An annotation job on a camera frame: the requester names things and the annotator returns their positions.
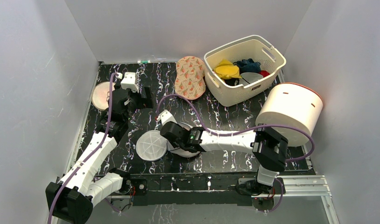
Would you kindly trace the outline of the yellow bra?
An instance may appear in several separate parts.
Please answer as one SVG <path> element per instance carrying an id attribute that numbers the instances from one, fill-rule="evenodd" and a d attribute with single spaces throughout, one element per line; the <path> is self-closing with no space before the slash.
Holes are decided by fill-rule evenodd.
<path id="1" fill-rule="evenodd" d="M 213 71 L 219 78 L 224 80 L 241 78 L 239 67 L 226 59 L 220 61 Z"/>

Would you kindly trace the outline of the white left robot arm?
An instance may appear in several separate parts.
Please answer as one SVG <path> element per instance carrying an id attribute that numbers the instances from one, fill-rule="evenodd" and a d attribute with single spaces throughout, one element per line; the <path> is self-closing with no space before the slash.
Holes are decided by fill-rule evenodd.
<path id="1" fill-rule="evenodd" d="M 108 108 L 101 113 L 88 147 L 58 182 L 50 182 L 46 187 L 48 223 L 57 217 L 72 224 L 84 224 L 95 205 L 107 196 L 130 192 L 130 174 L 126 171 L 112 168 L 99 180 L 95 180 L 95 175 L 127 132 L 132 115 L 137 110 L 154 107 L 150 87 L 145 86 L 142 92 L 145 97 L 129 88 L 114 87 L 108 94 Z"/>

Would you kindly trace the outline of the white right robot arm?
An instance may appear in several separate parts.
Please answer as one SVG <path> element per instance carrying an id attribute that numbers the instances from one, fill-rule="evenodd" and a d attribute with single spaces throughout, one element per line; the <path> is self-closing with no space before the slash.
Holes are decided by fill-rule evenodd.
<path id="1" fill-rule="evenodd" d="M 286 167 L 288 140 L 271 127 L 259 127 L 245 132 L 207 131 L 202 127 L 186 130 L 169 121 L 163 125 L 161 136 L 185 152 L 236 151 L 253 154 L 259 162 L 255 188 L 267 193 L 274 180 Z"/>

